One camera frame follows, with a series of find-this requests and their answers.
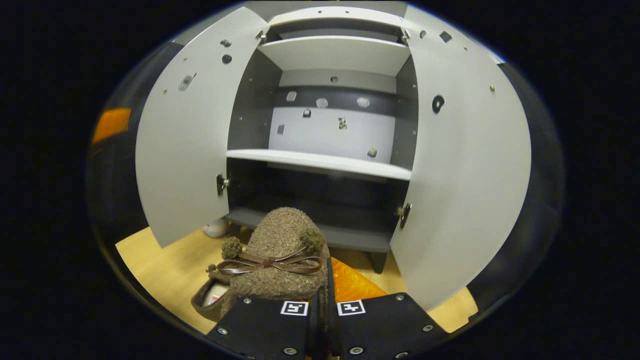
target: orange object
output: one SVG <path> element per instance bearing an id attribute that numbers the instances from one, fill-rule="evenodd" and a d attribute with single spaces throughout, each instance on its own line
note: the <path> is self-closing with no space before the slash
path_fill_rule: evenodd
<path id="1" fill-rule="evenodd" d="M 371 280 L 345 263 L 331 258 L 335 301 L 355 301 L 388 295 Z"/>
<path id="2" fill-rule="evenodd" d="M 102 113 L 100 120 L 98 120 L 98 126 L 96 126 L 93 133 L 91 144 L 99 143 L 113 135 L 127 131 L 130 115 L 130 108 L 116 108 Z"/>

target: pom-pom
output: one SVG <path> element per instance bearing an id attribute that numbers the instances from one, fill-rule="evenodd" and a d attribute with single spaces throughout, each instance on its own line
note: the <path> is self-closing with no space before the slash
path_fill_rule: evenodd
<path id="1" fill-rule="evenodd" d="M 225 243 L 222 245 L 222 258 L 224 260 L 235 259 L 242 252 L 242 244 L 238 238 L 231 237 L 225 240 Z"/>
<path id="2" fill-rule="evenodd" d="M 307 255 L 311 255 L 320 251 L 324 244 L 324 236 L 316 229 L 306 229 L 300 234 L 300 241 L 307 247 Z"/>

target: cabinet door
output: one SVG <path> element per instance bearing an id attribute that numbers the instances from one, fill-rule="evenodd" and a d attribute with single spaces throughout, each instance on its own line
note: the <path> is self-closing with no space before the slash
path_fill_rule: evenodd
<path id="1" fill-rule="evenodd" d="M 406 195 L 412 208 L 391 249 L 408 293 L 429 311 L 464 288 L 511 232 L 528 187 L 531 142 L 520 100 L 486 49 L 411 6 L 403 26 L 420 107 Z M 443 30 L 453 39 L 444 42 Z M 436 113 L 438 95 L 444 104 Z"/>
<path id="2" fill-rule="evenodd" d="M 247 8 L 232 12 L 190 41 L 149 94 L 136 141 L 136 177 L 162 247 L 228 213 L 227 192 L 218 195 L 216 176 L 226 177 L 236 92 L 260 42 L 256 35 L 268 28 Z M 225 55 L 230 62 L 223 62 Z M 193 79 L 185 88 L 186 76 Z"/>

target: brown bow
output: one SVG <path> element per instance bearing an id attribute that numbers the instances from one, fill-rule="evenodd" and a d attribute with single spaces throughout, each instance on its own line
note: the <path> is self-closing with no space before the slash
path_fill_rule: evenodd
<path id="1" fill-rule="evenodd" d="M 292 254 L 286 255 L 283 258 L 274 258 L 273 256 L 270 256 L 266 259 L 262 259 L 258 256 L 253 256 L 253 255 L 249 255 L 249 254 L 245 254 L 244 252 L 240 253 L 239 257 L 248 261 L 251 261 L 251 263 L 245 263 L 243 261 L 238 261 L 238 260 L 226 260 L 226 261 L 222 261 L 220 264 L 218 264 L 217 268 L 218 271 L 221 274 L 225 274 L 225 275 L 237 275 L 237 274 L 244 274 L 246 272 L 253 272 L 256 270 L 260 270 L 263 268 L 268 268 L 269 266 L 273 266 L 275 268 L 278 268 L 280 270 L 285 270 L 288 272 L 293 272 L 296 274 L 311 274 L 314 273 L 318 270 L 320 270 L 321 265 L 320 265 L 320 258 L 317 256 L 296 256 L 294 258 L 295 255 L 299 254 L 301 251 L 305 250 L 307 247 L 303 247 L 302 249 L 293 252 Z M 313 267 L 307 267 L 307 266 L 294 266 L 291 264 L 297 263 L 299 261 L 303 261 L 303 260 L 311 260 L 311 261 L 315 261 L 316 263 L 318 263 L 318 265 L 313 266 Z M 225 266 L 227 265 L 245 265 L 245 266 L 240 266 L 237 268 L 225 268 Z"/>

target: bolt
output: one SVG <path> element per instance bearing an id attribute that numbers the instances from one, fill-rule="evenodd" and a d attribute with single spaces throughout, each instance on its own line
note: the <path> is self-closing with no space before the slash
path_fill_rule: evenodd
<path id="1" fill-rule="evenodd" d="M 360 355 L 364 352 L 364 349 L 361 347 L 352 347 L 349 349 L 349 354 L 351 355 Z"/>

